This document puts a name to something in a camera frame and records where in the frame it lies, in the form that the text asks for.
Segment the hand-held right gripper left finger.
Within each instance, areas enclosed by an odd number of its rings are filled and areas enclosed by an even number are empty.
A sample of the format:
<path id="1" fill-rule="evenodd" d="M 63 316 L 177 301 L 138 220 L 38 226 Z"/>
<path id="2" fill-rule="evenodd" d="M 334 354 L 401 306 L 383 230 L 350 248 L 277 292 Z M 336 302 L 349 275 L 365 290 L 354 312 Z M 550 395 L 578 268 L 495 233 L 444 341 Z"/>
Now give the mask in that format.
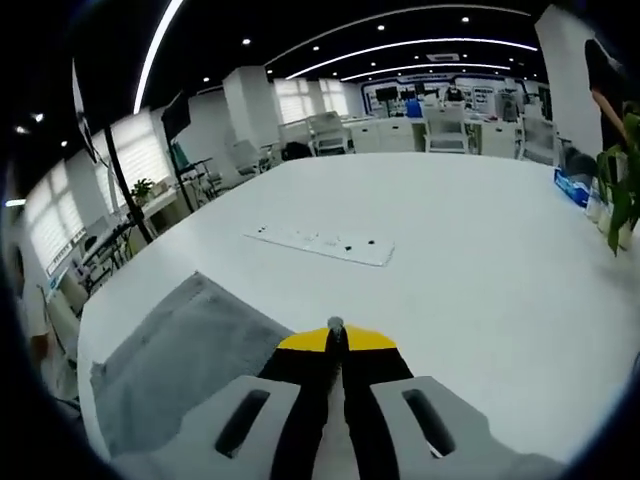
<path id="1" fill-rule="evenodd" d="M 310 479 L 343 330 L 285 338 L 258 376 L 240 376 L 191 409 L 159 449 L 116 457 L 124 479 Z"/>

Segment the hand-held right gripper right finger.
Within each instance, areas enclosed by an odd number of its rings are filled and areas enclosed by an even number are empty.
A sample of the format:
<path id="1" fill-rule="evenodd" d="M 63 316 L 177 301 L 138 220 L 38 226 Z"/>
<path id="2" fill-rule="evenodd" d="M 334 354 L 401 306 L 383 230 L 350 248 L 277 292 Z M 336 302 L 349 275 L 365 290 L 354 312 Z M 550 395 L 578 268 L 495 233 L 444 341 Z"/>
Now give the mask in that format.
<path id="1" fill-rule="evenodd" d="M 342 331 L 345 419 L 363 479 L 558 479 L 564 466 L 519 453 L 487 417 L 431 376 L 415 376 L 396 344 Z"/>

